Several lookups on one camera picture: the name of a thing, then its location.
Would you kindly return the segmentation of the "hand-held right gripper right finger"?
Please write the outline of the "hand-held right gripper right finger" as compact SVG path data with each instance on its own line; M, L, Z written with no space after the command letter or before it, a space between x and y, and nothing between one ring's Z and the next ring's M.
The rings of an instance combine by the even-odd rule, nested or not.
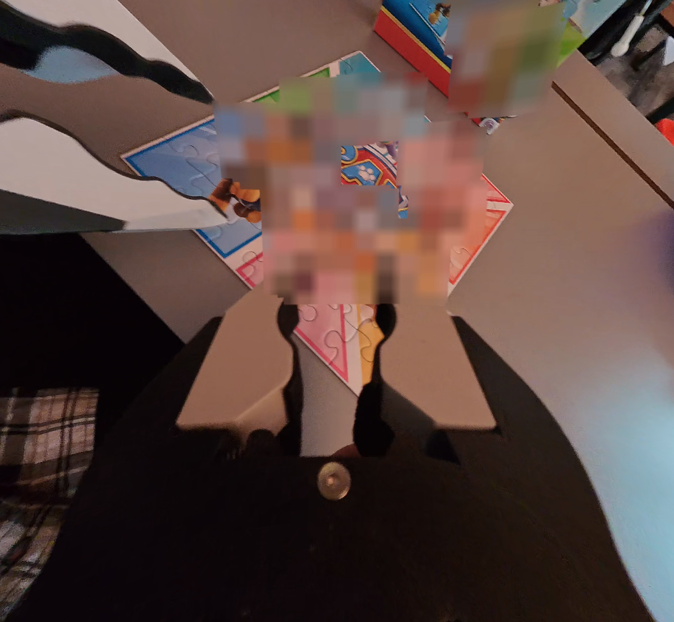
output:
M358 397L353 443L364 458L458 458L450 433L496 426L445 304L379 304L383 338Z

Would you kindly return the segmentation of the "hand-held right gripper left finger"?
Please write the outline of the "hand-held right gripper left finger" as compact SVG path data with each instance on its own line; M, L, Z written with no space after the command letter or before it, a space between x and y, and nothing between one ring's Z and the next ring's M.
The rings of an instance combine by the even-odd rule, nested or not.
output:
M240 451L267 432L280 451L300 455L304 407L296 305L250 290L224 314L176 425L224 431Z

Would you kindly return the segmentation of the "cartoon jigsaw puzzle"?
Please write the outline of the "cartoon jigsaw puzzle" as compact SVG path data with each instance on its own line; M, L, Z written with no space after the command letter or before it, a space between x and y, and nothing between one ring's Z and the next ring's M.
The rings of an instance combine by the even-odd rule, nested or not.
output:
M176 192L207 198L222 179L216 150L215 119L203 119L136 150L122 161L143 178L157 178ZM342 148L345 185L393 187L396 157L392 146L369 144ZM451 255L448 292L483 250L513 208L513 203L489 179L486 186L484 237L474 247L456 247ZM250 289L263 278L261 222L240 218L229 204L225 224L196 229L199 238ZM366 305L320 304L299 306L296 336L357 394L371 380L376 347L383 339L374 309Z

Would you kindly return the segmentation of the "grey desk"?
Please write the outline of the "grey desk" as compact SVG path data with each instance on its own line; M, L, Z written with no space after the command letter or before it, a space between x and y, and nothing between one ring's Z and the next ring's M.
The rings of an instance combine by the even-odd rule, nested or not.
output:
M412 68L381 0L119 0L217 99L353 51ZM673 620L673 148L580 54L489 138L514 203L450 298L571 441L629 574Z

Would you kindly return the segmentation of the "cartoon puzzle box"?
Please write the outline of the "cartoon puzzle box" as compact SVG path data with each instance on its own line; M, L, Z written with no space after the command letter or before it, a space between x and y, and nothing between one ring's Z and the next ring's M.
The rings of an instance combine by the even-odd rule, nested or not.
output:
M531 109L625 0L383 0L375 32L448 98L498 123Z

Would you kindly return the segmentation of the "white stick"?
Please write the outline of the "white stick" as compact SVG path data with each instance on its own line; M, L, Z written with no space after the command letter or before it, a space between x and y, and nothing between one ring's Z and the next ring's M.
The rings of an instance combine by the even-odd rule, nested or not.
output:
M632 18L622 37L611 48L611 56L618 58L628 52L629 45L634 39L636 32L645 20L645 14L652 5L653 0L646 0L640 11Z

